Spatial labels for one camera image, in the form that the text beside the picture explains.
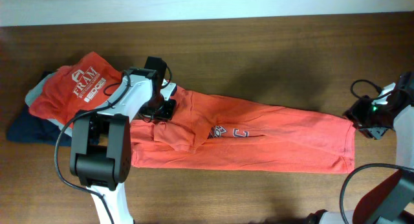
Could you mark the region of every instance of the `red fabric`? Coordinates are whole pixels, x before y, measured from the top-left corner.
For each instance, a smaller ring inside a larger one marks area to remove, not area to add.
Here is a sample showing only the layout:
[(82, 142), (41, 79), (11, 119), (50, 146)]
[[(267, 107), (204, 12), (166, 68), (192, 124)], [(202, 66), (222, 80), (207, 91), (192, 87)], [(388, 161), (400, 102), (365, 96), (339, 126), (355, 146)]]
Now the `red fabric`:
[[(104, 87), (120, 80), (120, 72), (91, 52), (76, 65), (60, 67), (46, 81), (42, 94), (30, 106), (29, 112), (66, 124), (79, 110), (92, 110), (104, 103), (109, 98), (104, 95)], [(115, 85), (107, 92), (112, 93), (116, 88)]]
[(132, 165), (144, 168), (349, 173), (352, 122), (178, 88), (169, 122), (131, 123)]

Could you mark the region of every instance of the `dark blue cloth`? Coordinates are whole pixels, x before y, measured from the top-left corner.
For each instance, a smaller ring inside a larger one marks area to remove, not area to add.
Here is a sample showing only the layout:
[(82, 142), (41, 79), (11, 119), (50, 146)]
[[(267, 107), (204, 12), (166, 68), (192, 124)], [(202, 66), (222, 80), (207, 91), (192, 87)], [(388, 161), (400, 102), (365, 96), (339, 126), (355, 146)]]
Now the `dark blue cloth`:
[[(22, 112), (13, 122), (6, 133), (6, 138), (12, 142), (46, 143), (55, 145), (60, 129), (48, 120), (32, 116), (25, 104)], [(61, 146), (71, 146), (72, 137), (63, 134)]]

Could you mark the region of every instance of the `wooden table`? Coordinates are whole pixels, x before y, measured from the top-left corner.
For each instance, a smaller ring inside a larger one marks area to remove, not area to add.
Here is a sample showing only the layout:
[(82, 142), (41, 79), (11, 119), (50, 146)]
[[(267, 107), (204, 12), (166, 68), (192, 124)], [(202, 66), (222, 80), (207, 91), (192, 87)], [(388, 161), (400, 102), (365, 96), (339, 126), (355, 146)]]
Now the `wooden table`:
[[(206, 94), (341, 115), (353, 80), (379, 85), (414, 70), (414, 14), (264, 17), (0, 28), (0, 222), (97, 223), (91, 197), (59, 182), (54, 148), (15, 144), (5, 129), (41, 72), (94, 50), (115, 68), (160, 56), (174, 82)], [(358, 92), (374, 94), (369, 87)], [(356, 134), (356, 165), (395, 161), (395, 133)], [(69, 176), (69, 150), (61, 167)], [(372, 169), (349, 184), (345, 207), (392, 173)], [(126, 182), (139, 223), (248, 223), (338, 210), (345, 175), (132, 169)]]

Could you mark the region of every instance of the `red cloth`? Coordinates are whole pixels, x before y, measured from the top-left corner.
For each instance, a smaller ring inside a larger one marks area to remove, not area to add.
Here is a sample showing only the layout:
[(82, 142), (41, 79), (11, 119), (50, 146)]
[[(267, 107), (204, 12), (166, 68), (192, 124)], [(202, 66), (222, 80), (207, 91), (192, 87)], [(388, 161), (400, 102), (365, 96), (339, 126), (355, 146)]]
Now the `red cloth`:
[(143, 168), (349, 173), (352, 122), (178, 88), (169, 122), (131, 123), (132, 165)]
[[(120, 82), (121, 73), (97, 53), (84, 56), (76, 65), (62, 66), (43, 86), (40, 96), (29, 108), (39, 118), (54, 118), (66, 124), (79, 110), (92, 110), (109, 97), (104, 87)], [(112, 93), (118, 86), (108, 89)]]

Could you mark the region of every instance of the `white wall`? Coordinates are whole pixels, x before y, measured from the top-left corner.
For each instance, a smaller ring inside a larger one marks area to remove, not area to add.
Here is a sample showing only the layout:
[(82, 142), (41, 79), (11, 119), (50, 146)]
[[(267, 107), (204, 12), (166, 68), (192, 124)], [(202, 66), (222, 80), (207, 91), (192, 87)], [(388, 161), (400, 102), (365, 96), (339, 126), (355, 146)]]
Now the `white wall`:
[(0, 26), (412, 10), (414, 0), (0, 0)]

